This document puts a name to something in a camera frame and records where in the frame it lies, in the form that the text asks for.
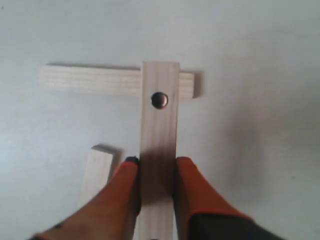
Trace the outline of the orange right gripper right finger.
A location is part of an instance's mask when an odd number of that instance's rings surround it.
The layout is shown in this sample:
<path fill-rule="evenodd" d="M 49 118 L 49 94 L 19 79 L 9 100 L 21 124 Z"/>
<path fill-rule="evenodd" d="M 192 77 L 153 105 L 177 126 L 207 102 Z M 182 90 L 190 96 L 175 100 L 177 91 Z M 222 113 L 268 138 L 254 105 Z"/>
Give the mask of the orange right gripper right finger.
<path fill-rule="evenodd" d="M 180 240 L 278 240 L 230 205 L 188 157 L 176 159 L 174 212 Z"/>

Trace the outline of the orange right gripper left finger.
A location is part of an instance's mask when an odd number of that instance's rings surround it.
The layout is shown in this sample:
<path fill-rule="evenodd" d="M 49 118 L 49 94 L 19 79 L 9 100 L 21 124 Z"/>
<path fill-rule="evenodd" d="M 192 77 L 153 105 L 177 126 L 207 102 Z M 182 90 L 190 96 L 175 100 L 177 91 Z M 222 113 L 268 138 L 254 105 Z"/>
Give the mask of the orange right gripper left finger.
<path fill-rule="evenodd" d="M 131 240 L 140 213 L 139 160 L 130 156 L 88 203 L 34 240 Z"/>

